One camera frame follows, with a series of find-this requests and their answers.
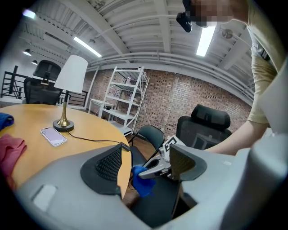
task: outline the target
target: phone case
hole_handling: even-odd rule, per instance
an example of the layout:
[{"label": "phone case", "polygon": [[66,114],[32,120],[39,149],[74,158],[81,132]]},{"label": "phone case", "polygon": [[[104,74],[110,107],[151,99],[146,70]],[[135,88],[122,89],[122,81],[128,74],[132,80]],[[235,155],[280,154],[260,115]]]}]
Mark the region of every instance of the phone case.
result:
[{"label": "phone case", "polygon": [[64,144],[64,143],[67,141],[67,138],[66,138],[65,136],[63,136],[63,135],[62,135],[61,133],[59,133],[56,129],[54,129],[54,130],[55,130],[56,132],[58,132],[61,136],[63,136],[63,137],[65,138],[65,140],[64,140],[63,142],[61,142],[61,143],[58,143],[58,144],[53,144],[53,143],[51,143],[50,140],[49,140],[49,139],[43,134],[43,132],[42,132],[42,130],[47,129],[47,128],[52,128],[52,129],[54,129],[53,127],[46,127],[46,128],[41,129],[41,130],[40,130],[40,133],[41,133],[42,136],[50,143],[50,145],[52,145],[53,147],[58,147],[58,146]]}]

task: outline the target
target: beige shirt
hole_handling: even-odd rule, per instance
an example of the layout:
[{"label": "beige shirt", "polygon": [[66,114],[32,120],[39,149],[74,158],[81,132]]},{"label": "beige shirt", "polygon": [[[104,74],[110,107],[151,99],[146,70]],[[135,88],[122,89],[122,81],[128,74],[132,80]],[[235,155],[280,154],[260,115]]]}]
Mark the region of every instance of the beige shirt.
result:
[{"label": "beige shirt", "polygon": [[280,71],[286,52],[266,15],[251,0],[248,0],[248,5],[248,30],[252,39],[252,73],[255,83],[254,102],[248,120],[266,124],[268,121],[258,106],[258,99]]}]

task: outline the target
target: mesh chair back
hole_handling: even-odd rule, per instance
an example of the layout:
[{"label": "mesh chair back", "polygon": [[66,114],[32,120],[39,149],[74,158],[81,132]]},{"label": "mesh chair back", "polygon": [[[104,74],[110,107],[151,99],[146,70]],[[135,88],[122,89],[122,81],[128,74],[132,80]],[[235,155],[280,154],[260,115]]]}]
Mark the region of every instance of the mesh chair back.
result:
[{"label": "mesh chair back", "polygon": [[143,126],[138,131],[138,134],[146,138],[156,150],[163,145],[165,140],[164,133],[160,129],[149,124]]},{"label": "mesh chair back", "polygon": [[56,105],[62,90],[55,88],[53,83],[42,85],[39,79],[26,78],[24,80],[24,93],[27,104]]},{"label": "mesh chair back", "polygon": [[61,67],[54,62],[42,60],[37,65],[33,75],[36,77],[48,78],[49,80],[56,81],[60,71]]},{"label": "mesh chair back", "polygon": [[230,117],[226,112],[197,105],[191,117],[179,118],[176,136],[186,146],[204,150],[229,137],[229,126]]}]

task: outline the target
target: shelving unit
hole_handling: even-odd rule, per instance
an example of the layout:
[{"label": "shelving unit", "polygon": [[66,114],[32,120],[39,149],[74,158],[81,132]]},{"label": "shelving unit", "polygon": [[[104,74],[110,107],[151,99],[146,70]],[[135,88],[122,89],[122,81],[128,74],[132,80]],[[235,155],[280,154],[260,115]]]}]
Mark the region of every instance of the shelving unit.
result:
[{"label": "shelving unit", "polygon": [[[123,77],[122,83],[113,82],[113,79],[116,73],[118,73],[120,76]],[[107,102],[107,99],[116,100],[116,104],[114,106],[115,109],[109,110],[107,108],[104,108],[104,106],[102,106],[99,111],[99,117],[102,116],[103,111],[109,113],[111,115],[109,116],[109,122],[113,124],[117,129],[119,129],[121,133],[123,133],[124,136],[132,134],[134,131],[134,127],[135,127],[135,124],[139,115],[139,111],[140,111],[144,96],[145,96],[148,83],[149,83],[149,78],[144,72],[144,66],[142,68],[138,68],[137,70],[136,69],[124,70],[124,69],[117,69],[117,67],[115,67],[113,74],[111,76],[109,85],[107,87],[104,100],[103,100],[104,103]],[[112,87],[118,87],[120,89],[119,96],[121,95],[122,91],[131,92],[130,100],[128,101],[128,100],[121,99],[119,97],[113,97],[113,96],[108,95],[109,90]],[[139,104],[134,102],[134,98],[137,94],[141,96]],[[118,102],[129,104],[126,113],[116,110]],[[130,114],[132,106],[137,107],[137,112],[135,115]],[[114,116],[122,119],[124,124],[120,124],[114,121],[113,120]]]}]

